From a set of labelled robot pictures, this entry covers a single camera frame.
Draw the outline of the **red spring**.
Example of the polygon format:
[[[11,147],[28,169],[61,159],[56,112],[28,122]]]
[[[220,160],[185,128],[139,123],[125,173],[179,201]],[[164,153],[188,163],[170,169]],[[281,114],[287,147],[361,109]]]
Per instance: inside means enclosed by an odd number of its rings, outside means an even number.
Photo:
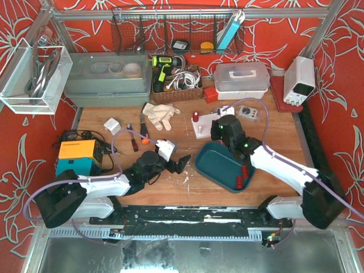
[[[198,122],[198,120],[199,120],[199,113],[195,111],[192,116],[192,121]]]
[[[235,183],[235,188],[236,190],[242,190],[244,186],[244,177],[242,176],[238,176],[236,177],[236,183]]]
[[[248,179],[250,177],[249,169],[246,165],[241,166],[241,175],[244,179]]]

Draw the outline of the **orange black handled screwdriver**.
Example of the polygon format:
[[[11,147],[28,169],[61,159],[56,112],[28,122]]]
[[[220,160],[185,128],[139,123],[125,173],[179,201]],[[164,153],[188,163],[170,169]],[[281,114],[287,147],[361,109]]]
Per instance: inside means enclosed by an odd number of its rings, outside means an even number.
[[[140,114],[140,134],[143,135],[143,137],[141,137],[142,140],[142,144],[149,144],[149,133],[147,130],[147,126],[144,120],[144,115],[143,113]]]

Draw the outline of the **bagged white control box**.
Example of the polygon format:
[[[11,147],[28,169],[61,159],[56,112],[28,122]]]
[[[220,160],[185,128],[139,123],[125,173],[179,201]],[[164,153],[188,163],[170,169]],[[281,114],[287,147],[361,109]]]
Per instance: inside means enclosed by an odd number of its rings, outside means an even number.
[[[260,110],[257,108],[241,105],[237,112],[241,118],[249,119],[252,121],[258,121],[260,118]]]

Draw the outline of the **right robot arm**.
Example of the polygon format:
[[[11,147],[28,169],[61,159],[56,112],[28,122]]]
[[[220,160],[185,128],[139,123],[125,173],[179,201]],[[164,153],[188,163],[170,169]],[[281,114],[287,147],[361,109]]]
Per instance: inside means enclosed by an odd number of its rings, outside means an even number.
[[[344,210],[344,194],[333,174],[307,167],[247,137],[234,115],[212,121],[211,139],[220,140],[238,160],[261,169],[293,188],[296,197],[270,196],[260,205],[265,220],[305,219],[326,229]]]

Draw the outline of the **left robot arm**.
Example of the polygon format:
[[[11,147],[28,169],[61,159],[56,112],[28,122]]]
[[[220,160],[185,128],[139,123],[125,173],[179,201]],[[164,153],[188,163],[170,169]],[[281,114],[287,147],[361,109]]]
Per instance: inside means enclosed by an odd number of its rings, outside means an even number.
[[[178,162],[167,161],[155,151],[146,151],[121,174],[87,177],[69,169],[36,191],[34,200],[49,229],[75,218],[107,218],[116,208],[111,197],[133,195],[165,170],[180,174],[190,158],[188,154]]]

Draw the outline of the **teal plastic tray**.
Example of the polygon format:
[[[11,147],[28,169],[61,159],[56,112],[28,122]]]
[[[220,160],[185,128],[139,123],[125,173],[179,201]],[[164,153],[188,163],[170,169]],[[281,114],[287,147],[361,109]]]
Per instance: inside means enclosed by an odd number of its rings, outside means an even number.
[[[246,165],[249,169],[250,177],[244,179],[242,190],[236,190],[236,177],[241,175],[241,166]],[[208,142],[205,144],[195,158],[197,172],[208,180],[219,185],[231,193],[243,192],[252,181],[255,175],[255,168],[244,162],[237,160],[219,142]]]

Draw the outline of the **white work glove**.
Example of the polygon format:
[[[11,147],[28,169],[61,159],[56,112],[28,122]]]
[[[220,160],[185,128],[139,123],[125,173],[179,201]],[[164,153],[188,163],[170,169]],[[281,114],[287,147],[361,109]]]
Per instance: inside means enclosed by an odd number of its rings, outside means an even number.
[[[165,129],[166,131],[171,130],[170,119],[175,114],[180,114],[180,110],[172,105],[153,105],[149,102],[145,103],[142,113],[148,118],[148,120],[155,126],[159,131]]]

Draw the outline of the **woven basket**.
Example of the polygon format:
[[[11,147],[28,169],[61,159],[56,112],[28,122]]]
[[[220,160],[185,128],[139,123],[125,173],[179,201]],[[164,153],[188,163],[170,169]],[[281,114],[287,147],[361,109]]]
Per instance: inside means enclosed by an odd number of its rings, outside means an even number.
[[[203,97],[202,80],[198,83],[198,88],[172,90],[155,93],[154,87],[151,88],[151,99],[157,104],[169,104],[179,101],[197,100]]]

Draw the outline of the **orange power cube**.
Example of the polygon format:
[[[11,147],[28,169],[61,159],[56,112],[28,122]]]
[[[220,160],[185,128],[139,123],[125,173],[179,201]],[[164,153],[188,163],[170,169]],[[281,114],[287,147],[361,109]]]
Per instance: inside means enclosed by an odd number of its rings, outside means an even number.
[[[218,93],[215,87],[208,87],[203,90],[203,98],[207,104],[211,104],[218,100]]]

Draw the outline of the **small white adapter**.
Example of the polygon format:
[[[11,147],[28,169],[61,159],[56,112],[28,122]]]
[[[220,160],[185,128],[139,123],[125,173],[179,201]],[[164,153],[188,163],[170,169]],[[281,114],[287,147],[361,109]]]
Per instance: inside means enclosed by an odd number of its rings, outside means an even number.
[[[109,118],[104,123],[104,128],[106,131],[111,133],[112,135],[115,135],[117,132],[121,130],[121,124],[114,118]]]

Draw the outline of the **orange teal device box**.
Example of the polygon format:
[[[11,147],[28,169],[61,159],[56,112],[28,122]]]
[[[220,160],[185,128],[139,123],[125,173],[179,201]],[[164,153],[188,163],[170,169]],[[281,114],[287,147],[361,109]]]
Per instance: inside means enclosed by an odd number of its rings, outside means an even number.
[[[61,142],[56,175],[71,169],[77,175],[98,176],[103,156],[104,152],[95,139]]]

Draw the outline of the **white plastic toolbox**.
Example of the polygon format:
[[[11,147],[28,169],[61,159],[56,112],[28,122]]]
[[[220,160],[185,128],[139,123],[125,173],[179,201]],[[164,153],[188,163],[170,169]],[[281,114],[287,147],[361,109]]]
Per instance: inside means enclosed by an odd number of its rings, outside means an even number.
[[[214,85],[219,100],[261,99],[270,87],[263,62],[223,63],[216,66]]]

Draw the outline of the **grey storage box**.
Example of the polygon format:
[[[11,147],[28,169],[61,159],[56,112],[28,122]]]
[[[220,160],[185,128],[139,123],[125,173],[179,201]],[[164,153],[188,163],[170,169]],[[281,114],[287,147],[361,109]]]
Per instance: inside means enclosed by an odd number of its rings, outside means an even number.
[[[152,66],[147,55],[72,53],[64,94],[78,107],[143,106],[150,101]]]

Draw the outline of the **yellow tape measure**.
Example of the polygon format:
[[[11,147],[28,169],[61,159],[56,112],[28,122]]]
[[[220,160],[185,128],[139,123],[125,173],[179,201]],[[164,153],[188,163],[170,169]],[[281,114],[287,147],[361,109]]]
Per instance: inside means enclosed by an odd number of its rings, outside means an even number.
[[[204,54],[210,54],[214,51],[214,44],[211,42],[202,42],[200,44],[200,53],[202,55]]]

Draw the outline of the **red mat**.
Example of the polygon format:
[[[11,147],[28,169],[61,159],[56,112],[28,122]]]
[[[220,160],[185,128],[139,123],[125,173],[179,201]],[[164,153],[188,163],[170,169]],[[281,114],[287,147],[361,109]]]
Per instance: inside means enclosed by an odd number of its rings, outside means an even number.
[[[278,112],[280,113],[299,113],[303,110],[303,106],[292,106],[283,101],[284,94],[284,77],[271,76],[270,88],[276,103]]]

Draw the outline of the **white power supply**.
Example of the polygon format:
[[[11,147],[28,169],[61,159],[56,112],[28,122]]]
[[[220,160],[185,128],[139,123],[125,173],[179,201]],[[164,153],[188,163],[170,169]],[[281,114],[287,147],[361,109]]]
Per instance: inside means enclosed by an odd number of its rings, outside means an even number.
[[[313,60],[297,56],[284,74],[283,101],[298,107],[314,91],[315,86]]]

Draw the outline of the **blue white tool case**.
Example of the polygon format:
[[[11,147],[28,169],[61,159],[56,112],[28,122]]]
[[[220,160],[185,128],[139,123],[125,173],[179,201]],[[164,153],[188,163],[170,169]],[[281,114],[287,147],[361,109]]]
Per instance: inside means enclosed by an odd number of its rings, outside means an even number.
[[[227,49],[234,35],[244,22],[246,14],[243,10],[233,11],[227,25],[217,34],[216,52],[223,54]]]

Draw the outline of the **clear acrylic box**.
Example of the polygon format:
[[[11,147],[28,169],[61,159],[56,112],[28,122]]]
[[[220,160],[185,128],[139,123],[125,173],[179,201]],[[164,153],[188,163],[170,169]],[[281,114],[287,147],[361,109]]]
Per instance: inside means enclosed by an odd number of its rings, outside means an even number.
[[[1,70],[1,102],[15,114],[54,115],[73,61],[63,45],[33,49],[21,39]]]

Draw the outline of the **white four-peg base plate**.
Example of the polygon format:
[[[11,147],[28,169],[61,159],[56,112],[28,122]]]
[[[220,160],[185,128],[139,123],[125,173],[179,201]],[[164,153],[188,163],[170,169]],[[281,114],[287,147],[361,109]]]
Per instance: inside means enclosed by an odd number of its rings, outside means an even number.
[[[215,113],[210,113],[206,115],[199,114],[198,122],[193,122],[191,118],[196,139],[209,138],[212,122],[217,119],[219,119],[217,111]]]

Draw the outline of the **red handled small ratchet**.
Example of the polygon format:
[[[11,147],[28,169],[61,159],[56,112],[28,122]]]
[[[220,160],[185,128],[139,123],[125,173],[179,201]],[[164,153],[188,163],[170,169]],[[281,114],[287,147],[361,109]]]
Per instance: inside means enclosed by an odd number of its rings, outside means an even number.
[[[133,151],[138,152],[139,148],[138,148],[137,142],[136,142],[136,140],[134,138],[134,133],[132,132],[133,128],[129,123],[127,124],[127,129],[130,130],[129,134],[130,134],[130,137],[131,137],[131,144],[132,144],[132,147],[133,147]]]

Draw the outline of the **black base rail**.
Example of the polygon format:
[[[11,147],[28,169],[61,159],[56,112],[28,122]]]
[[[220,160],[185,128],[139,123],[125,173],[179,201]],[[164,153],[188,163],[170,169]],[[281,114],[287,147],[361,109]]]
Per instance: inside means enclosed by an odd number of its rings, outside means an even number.
[[[247,237],[249,231],[288,231],[292,221],[265,220],[258,208],[241,206],[122,206],[91,225],[124,228],[144,237]]]

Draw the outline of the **green yellow cordless drill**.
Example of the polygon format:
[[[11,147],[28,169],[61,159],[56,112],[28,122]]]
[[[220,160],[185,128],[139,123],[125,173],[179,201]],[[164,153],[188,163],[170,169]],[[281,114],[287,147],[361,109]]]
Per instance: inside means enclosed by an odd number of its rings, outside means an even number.
[[[154,77],[153,89],[155,93],[163,92],[164,83],[167,76],[170,76],[174,67],[181,67],[184,58],[180,55],[176,56],[163,56],[154,55],[152,57],[152,66],[158,69],[156,76]]]

